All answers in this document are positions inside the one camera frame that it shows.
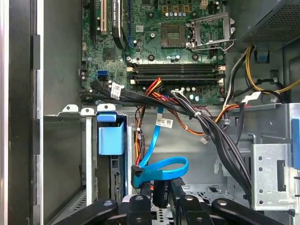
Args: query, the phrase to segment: barcode label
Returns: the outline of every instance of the barcode label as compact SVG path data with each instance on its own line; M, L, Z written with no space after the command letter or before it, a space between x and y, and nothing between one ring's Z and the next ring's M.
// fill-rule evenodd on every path
M112 90L111 90L111 97L119 100L122 88L124 88L123 85L119 85L119 84L113 82L112 83Z
M156 125L165 127L165 128L172 128L173 126L173 120L165 119L165 118L157 118L156 119Z

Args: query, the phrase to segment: cable tie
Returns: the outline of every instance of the cable tie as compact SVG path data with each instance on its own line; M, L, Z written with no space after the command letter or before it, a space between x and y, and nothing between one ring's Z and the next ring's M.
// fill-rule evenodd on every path
M196 117L197 115L201 116L201 112L197 111L197 112L194 114L194 117Z

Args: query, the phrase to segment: metal frame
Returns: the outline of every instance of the metal frame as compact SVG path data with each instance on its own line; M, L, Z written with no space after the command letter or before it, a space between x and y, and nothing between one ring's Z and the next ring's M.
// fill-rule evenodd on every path
M201 40L201 23L202 22L211 22L214 20L223 19L223 34L224 38L221 40L209 40L207 43L203 43ZM190 43L187 43L187 48L190 48L191 51L203 51L203 50L209 50L209 49L222 49L223 51L227 51L229 48L231 48L234 44L234 39L231 40L230 37L235 31L234 27L231 27L235 21L231 18L229 18L228 13L220 13L217 15L210 15L204 18L195 19L190 21L190 28L192 29L193 36L191 38ZM227 43L231 42L231 44L226 48L223 49L220 46L217 47L205 47L208 45L215 45L220 43Z
M8 67L9 67L9 1L0 1L0 224L8 225Z

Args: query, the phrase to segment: yellow wire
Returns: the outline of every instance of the yellow wire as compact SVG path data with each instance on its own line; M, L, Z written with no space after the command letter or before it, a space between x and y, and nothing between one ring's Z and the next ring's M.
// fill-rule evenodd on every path
M246 54L246 73L247 73L247 77L251 83L251 85L257 90L257 91L263 91L264 89L258 87L255 85L255 83L253 82L252 80L252 76L251 76L251 71L250 71L250 57L251 57L251 47L248 48L247 50L247 54ZM296 87L298 84L300 84L300 79L298 79L297 81L295 81L294 83L290 84L289 86L283 88L283 89L280 89L280 90L277 90L276 92L279 92L279 93L282 93L282 92L285 92L287 90L290 90L294 87Z

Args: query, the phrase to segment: chip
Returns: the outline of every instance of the chip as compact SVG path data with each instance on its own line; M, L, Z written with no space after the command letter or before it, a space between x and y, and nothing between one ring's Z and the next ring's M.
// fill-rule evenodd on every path
M144 26L142 26L142 25L135 26L135 31L136 32L144 32Z
M104 61L115 61L116 60L116 49L115 48L105 48L103 50Z
M161 47L185 48L185 26L183 24L162 24Z

